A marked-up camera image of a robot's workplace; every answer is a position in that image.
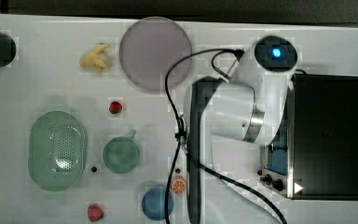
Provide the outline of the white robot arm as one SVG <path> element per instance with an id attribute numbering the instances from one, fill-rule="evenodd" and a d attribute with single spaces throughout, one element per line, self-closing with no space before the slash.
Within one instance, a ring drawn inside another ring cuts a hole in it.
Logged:
<path id="1" fill-rule="evenodd" d="M 229 81 L 204 77 L 186 91 L 187 211 L 191 224 L 203 224 L 205 201 L 201 179 L 206 173 L 254 195 L 267 205 L 282 224 L 282 212 L 261 192 L 218 174 L 212 163 L 214 135 L 268 146 L 282 123 L 287 92 L 292 84 L 298 55 L 288 40 L 267 35 L 256 40 L 237 58 Z"/>

